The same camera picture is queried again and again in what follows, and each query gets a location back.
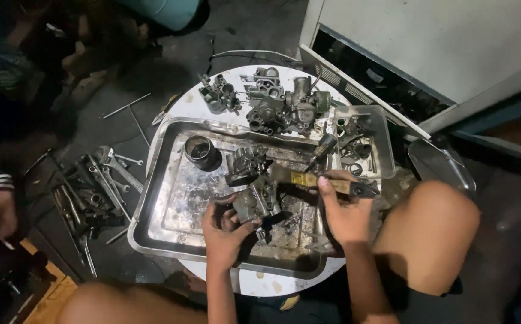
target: round white table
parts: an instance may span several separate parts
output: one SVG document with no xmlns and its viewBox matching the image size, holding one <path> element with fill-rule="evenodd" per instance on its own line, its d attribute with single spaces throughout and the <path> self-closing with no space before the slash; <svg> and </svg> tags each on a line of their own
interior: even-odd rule
<svg viewBox="0 0 521 324">
<path fill-rule="evenodd" d="M 240 80 L 241 74 L 246 74 L 248 76 L 254 75 L 257 68 L 276 68 L 279 71 L 281 85 L 285 88 L 285 90 L 292 91 L 294 89 L 293 79 L 296 77 L 307 77 L 309 74 L 290 69 L 282 66 L 271 66 L 271 65 L 250 65 L 237 67 L 235 69 L 224 71 L 220 74 L 224 76 L 227 80 L 227 83 L 232 84 L 235 87 L 237 92 L 237 97 L 241 99 L 241 101 L 246 100 L 246 94 L 244 93 L 244 85 L 253 85 L 253 83 L 244 83 Z M 203 118 L 210 119 L 214 121 L 223 121 L 226 123 L 233 123 L 237 125 L 243 125 L 248 127 L 248 121 L 246 118 L 246 114 L 252 108 L 247 102 L 242 102 L 242 109 L 239 111 L 239 115 L 236 115 L 233 112 L 224 112 L 220 115 L 212 114 L 208 107 L 206 106 L 206 102 L 200 96 L 198 89 L 201 87 L 201 84 L 197 84 L 192 87 L 187 93 L 185 93 L 178 101 L 170 108 L 168 114 L 165 116 L 163 121 L 160 123 L 159 129 L 157 130 L 155 137 L 150 146 L 149 155 L 147 158 L 146 164 L 146 173 L 150 169 L 150 162 L 152 160 L 152 156 L 155 152 L 156 139 L 158 134 L 160 133 L 160 128 L 164 124 L 165 121 L 169 120 L 173 117 L 193 117 L 193 118 Z M 347 106 L 350 106 L 350 102 L 340 94 L 336 89 L 334 89 L 329 84 L 326 84 L 324 81 L 319 80 L 319 82 L 315 85 L 314 90 L 318 91 L 328 91 L 331 93 L 331 96 L 334 100 L 340 101 Z M 318 119 L 316 123 L 320 126 L 327 122 L 327 132 L 333 133 L 333 107 L 329 110 L 328 113 L 325 113 L 321 119 Z M 314 140 L 319 140 L 322 137 L 322 127 L 316 127 L 318 130 L 313 130 L 310 134 L 309 138 Z M 206 280 L 206 263 L 198 262 L 198 261 L 188 261 L 188 260 L 179 260 L 187 269 L 189 269 L 193 274 L 199 276 L 201 279 Z M 340 269 L 345 264 L 344 258 L 328 258 L 326 262 L 326 266 L 322 273 L 319 276 L 310 279 L 298 279 L 293 277 L 286 276 L 278 276 L 270 273 L 259 273 L 250 270 L 240 269 L 239 271 L 239 283 L 240 283 L 240 291 L 235 290 L 236 292 L 240 292 L 243 295 L 248 296 L 257 296 L 257 297 L 274 297 L 274 296 L 284 296 L 290 295 L 304 289 L 307 289 L 311 286 L 316 285 L 317 283 L 322 282 L 333 273 L 335 273 L 338 269 Z"/>
</svg>

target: leg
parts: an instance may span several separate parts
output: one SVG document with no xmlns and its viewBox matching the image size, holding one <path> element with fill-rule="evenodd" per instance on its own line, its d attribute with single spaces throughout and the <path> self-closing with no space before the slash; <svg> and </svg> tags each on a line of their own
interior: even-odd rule
<svg viewBox="0 0 521 324">
<path fill-rule="evenodd" d="M 58 324 L 206 323 L 206 312 L 148 289 L 116 289 L 102 283 L 80 286 L 59 314 Z"/>
<path fill-rule="evenodd" d="M 448 292 L 480 222 L 477 206 L 439 181 L 421 182 L 390 212 L 373 246 L 390 269 L 416 291 Z"/>
</svg>

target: metal tray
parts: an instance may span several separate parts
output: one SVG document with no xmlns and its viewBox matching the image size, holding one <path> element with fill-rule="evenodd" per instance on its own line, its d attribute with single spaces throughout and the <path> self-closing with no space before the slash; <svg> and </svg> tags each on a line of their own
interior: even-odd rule
<svg viewBox="0 0 521 324">
<path fill-rule="evenodd" d="M 212 172 L 194 166 L 183 154 L 192 135 L 210 138 L 222 153 L 222 165 Z M 141 199 L 128 231 L 137 251 L 165 257 L 206 261 L 201 217 L 211 197 L 240 191 L 228 188 L 226 155 L 239 147 L 263 144 L 267 156 L 293 169 L 302 170 L 317 141 L 292 136 L 265 136 L 244 126 L 197 118 L 171 118 L 158 136 L 155 155 Z M 325 169 L 328 161 L 319 168 Z M 285 211 L 268 218 L 273 240 L 269 244 L 245 241 L 239 268 L 275 275 L 310 279 L 324 269 L 326 256 L 304 247 L 312 243 L 308 233 L 323 234 L 317 197 L 294 186 L 286 190 Z"/>
</svg>

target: metal cylinder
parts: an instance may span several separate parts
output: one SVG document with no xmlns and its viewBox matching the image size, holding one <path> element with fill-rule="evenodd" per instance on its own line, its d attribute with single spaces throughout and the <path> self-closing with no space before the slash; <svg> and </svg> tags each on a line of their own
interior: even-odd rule
<svg viewBox="0 0 521 324">
<path fill-rule="evenodd" d="M 222 156 L 207 137 L 194 135 L 185 143 L 185 155 L 189 161 L 203 171 L 212 171 Z"/>
</svg>

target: clear plastic box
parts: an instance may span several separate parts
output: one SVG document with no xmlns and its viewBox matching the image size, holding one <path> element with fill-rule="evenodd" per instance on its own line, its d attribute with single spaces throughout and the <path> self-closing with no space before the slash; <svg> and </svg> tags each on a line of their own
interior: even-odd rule
<svg viewBox="0 0 521 324">
<path fill-rule="evenodd" d="M 342 133 L 342 127 L 338 124 L 339 120 L 344 119 L 346 122 L 354 115 L 371 115 L 371 129 L 375 132 L 372 143 L 365 138 L 358 139 L 360 143 L 371 144 L 372 146 L 369 157 L 357 161 L 363 168 L 363 173 L 358 177 L 364 179 L 392 178 L 395 175 L 395 160 L 393 158 L 393 149 L 391 148 L 391 139 L 388 136 L 387 119 L 383 107 L 377 105 L 336 107 L 333 122 L 337 136 Z M 336 146 L 336 150 L 342 161 L 343 156 L 339 145 Z"/>
</svg>

